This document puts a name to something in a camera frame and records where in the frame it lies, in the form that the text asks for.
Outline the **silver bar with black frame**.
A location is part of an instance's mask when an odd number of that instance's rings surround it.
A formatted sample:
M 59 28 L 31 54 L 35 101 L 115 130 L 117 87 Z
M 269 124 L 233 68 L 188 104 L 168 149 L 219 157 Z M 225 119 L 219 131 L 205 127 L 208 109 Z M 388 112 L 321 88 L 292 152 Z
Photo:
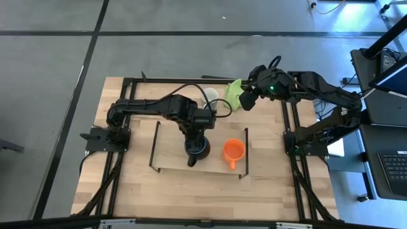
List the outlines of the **silver bar with black frame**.
M 386 229 L 379 226 L 358 225 L 342 221 L 250 221 L 219 219 L 161 219 L 161 218 L 116 218 L 109 215 L 69 216 L 63 218 L 30 219 L 0 223 L 0 229 L 84 229 L 97 226 L 118 225 L 182 225 L 199 228 L 215 226 L 253 226 L 269 229 Z

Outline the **laptop on side desk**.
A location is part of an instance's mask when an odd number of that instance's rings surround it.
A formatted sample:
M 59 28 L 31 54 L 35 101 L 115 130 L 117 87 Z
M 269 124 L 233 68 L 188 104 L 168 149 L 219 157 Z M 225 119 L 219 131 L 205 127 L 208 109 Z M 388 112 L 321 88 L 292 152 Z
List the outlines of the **laptop on side desk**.
M 376 193 L 380 198 L 407 201 L 407 197 L 391 192 L 378 156 L 382 151 L 407 151 L 407 99 L 369 87 L 375 78 L 377 61 L 365 58 L 362 50 L 352 50 L 350 55 L 366 96 L 362 115 L 368 122 L 359 130 Z

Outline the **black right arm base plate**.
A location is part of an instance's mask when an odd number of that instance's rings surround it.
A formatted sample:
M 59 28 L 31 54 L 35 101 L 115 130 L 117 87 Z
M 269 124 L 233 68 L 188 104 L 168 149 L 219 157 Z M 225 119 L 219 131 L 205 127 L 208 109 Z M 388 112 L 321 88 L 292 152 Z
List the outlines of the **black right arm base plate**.
M 294 132 L 284 132 L 284 146 L 290 156 L 328 156 L 326 143 L 312 140 L 311 143 L 300 144 L 296 142 Z

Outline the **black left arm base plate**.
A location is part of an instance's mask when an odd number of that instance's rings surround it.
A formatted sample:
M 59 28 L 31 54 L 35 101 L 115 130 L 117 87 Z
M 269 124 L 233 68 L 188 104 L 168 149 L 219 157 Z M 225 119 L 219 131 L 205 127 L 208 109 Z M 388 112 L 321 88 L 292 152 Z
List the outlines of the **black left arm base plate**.
M 130 141 L 131 130 L 119 128 L 92 127 L 90 132 L 81 133 L 80 136 L 86 140 L 85 150 L 89 152 L 123 152 L 127 151 Z

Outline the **green cloth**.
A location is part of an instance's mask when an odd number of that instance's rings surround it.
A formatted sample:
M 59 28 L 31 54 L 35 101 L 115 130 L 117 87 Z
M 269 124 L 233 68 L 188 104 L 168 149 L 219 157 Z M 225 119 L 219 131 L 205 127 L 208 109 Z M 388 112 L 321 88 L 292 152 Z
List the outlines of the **green cloth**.
M 227 84 L 225 87 L 224 99 L 231 105 L 233 111 L 236 111 L 238 108 L 241 107 L 239 97 L 244 92 L 241 86 L 242 80 L 237 79 L 232 83 Z

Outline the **black diagonal pole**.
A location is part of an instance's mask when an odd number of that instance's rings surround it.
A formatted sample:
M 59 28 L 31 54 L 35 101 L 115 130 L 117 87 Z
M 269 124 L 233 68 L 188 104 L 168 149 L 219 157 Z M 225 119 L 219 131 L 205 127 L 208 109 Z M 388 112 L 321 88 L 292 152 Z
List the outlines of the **black diagonal pole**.
M 405 29 L 407 24 L 399 21 L 393 27 L 391 27 L 382 37 L 380 37 L 373 45 L 368 49 L 362 51 L 362 55 L 367 59 L 372 59 L 375 55 L 381 52 L 391 41 L 398 37 Z

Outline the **white ceramic mug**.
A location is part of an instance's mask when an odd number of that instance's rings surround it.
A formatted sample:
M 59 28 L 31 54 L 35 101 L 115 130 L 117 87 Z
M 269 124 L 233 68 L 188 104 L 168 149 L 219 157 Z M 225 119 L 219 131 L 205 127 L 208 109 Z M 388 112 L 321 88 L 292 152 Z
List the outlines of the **white ceramic mug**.
M 201 95 L 201 100 L 203 102 L 203 108 L 208 109 L 209 107 L 215 111 L 217 108 L 217 99 L 219 98 L 219 92 L 212 87 L 204 88 L 203 94 Z

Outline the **black laptop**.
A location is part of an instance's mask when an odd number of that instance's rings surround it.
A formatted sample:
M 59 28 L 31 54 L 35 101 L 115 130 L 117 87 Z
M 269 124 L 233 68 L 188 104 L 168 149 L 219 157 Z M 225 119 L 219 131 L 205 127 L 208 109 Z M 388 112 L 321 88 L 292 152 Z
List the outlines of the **black laptop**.
M 390 191 L 407 197 L 407 151 L 380 151 L 377 155 Z

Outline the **grey chair leg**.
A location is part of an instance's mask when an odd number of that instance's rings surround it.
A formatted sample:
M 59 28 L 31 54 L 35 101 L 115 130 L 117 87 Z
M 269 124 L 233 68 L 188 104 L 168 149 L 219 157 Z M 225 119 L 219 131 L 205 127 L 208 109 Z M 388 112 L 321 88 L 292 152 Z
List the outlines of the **grey chair leg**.
M 24 147 L 14 144 L 12 142 L 0 139 L 0 152 L 2 152 L 2 150 L 6 150 L 6 149 L 16 151 L 16 152 L 22 152 L 24 150 Z

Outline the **wooden shelf with black legs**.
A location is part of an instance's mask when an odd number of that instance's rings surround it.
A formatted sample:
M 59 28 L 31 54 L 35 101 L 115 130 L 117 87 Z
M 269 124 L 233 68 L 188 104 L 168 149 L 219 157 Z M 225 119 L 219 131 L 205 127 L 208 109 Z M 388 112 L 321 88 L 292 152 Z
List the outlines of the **wooden shelf with black legs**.
M 197 172 L 214 172 L 238 175 L 240 179 L 249 174 L 249 130 L 234 129 L 227 123 L 217 123 L 212 130 L 205 131 L 205 137 L 210 142 L 210 153 L 199 160 L 193 167 L 188 166 L 188 155 L 184 149 L 184 136 L 175 123 L 162 121 L 156 125 L 153 150 L 149 166 L 156 169 L 177 169 Z M 223 157 L 223 147 L 226 141 L 238 139 L 243 142 L 244 156 L 236 162 L 235 169 L 230 169 Z

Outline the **dark blue mug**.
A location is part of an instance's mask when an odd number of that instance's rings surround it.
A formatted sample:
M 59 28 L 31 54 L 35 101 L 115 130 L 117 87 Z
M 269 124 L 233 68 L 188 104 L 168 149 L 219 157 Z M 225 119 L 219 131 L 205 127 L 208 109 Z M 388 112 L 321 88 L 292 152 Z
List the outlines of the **dark blue mug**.
M 184 148 L 188 156 L 188 167 L 193 167 L 199 160 L 208 157 L 210 153 L 210 142 L 203 136 L 196 140 L 187 140 L 184 143 Z

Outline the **orange plastic cup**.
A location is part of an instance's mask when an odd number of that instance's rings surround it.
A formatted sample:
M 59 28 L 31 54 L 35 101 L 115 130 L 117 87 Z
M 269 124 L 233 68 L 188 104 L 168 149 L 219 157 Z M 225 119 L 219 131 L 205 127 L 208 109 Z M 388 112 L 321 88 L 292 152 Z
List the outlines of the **orange plastic cup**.
M 245 144 L 239 139 L 229 139 L 223 146 L 223 160 L 231 170 L 236 169 L 237 162 L 245 156 Z

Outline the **black monitor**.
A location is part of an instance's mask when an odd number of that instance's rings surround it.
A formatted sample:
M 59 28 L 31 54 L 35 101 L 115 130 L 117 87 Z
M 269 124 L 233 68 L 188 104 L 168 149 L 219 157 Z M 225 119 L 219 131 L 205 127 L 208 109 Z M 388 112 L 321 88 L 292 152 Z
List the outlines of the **black monitor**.
M 407 97 L 407 59 L 395 63 L 369 82 L 369 86 L 400 97 Z

